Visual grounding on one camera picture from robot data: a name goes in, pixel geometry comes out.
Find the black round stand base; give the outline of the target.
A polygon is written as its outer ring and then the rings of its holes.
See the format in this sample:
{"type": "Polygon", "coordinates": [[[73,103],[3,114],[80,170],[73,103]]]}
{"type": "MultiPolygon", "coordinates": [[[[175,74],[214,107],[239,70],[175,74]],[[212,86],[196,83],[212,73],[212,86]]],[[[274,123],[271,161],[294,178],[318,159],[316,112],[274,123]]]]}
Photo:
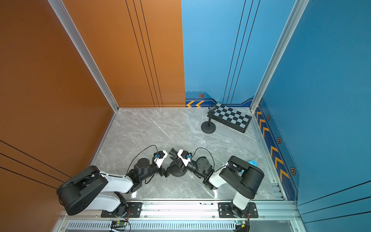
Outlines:
{"type": "Polygon", "coordinates": [[[206,134],[212,134],[216,131],[216,125],[211,121],[206,121],[201,125],[201,130],[206,134]]]}

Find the black mic clip pole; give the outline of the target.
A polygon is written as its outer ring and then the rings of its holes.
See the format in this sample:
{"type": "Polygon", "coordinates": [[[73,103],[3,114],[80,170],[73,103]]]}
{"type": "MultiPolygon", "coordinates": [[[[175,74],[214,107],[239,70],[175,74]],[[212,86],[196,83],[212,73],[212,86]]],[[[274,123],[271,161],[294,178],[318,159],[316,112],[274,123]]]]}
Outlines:
{"type": "Polygon", "coordinates": [[[172,163],[170,165],[171,171],[175,172],[181,170],[183,164],[182,161],[176,156],[171,156],[171,159],[172,159],[172,163]]]}
{"type": "Polygon", "coordinates": [[[211,127],[211,124],[214,125],[214,123],[211,122],[212,116],[214,115],[214,112],[215,112],[215,106],[209,107],[209,112],[208,112],[208,118],[209,119],[208,119],[208,124],[207,124],[208,127],[211,127]]]}

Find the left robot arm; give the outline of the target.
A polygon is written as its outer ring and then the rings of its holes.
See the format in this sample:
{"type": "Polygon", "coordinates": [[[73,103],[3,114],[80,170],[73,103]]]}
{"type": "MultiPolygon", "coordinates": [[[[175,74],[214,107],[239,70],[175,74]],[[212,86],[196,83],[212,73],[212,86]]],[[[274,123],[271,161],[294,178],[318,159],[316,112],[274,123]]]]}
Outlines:
{"type": "Polygon", "coordinates": [[[126,176],[108,174],[92,165],[57,189],[59,202],[70,216],[101,210],[118,218],[127,217],[129,206],[123,195],[134,193],[155,175],[168,177],[170,171],[162,163],[158,157],[153,163],[147,158],[139,159],[126,176]]]}

